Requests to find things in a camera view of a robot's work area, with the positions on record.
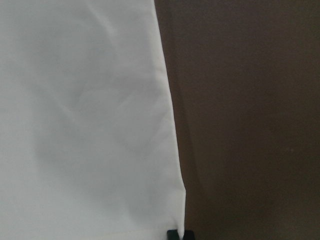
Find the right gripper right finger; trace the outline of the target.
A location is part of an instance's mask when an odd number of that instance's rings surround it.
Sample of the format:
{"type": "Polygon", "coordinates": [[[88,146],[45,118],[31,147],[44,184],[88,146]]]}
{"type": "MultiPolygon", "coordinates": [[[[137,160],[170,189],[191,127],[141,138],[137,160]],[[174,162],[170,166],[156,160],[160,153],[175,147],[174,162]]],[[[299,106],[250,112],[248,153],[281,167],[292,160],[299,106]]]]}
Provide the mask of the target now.
{"type": "Polygon", "coordinates": [[[192,230],[185,230],[183,240],[195,240],[195,234],[192,230]]]}

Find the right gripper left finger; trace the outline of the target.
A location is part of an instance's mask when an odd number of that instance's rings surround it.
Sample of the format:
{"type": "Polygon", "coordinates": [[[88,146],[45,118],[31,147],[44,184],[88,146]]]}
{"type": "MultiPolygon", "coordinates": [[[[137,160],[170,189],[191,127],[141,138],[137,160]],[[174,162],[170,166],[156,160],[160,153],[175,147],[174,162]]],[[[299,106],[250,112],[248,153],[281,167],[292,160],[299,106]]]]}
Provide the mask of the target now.
{"type": "Polygon", "coordinates": [[[170,229],[166,232],[167,240],[179,240],[177,229],[170,229]]]}

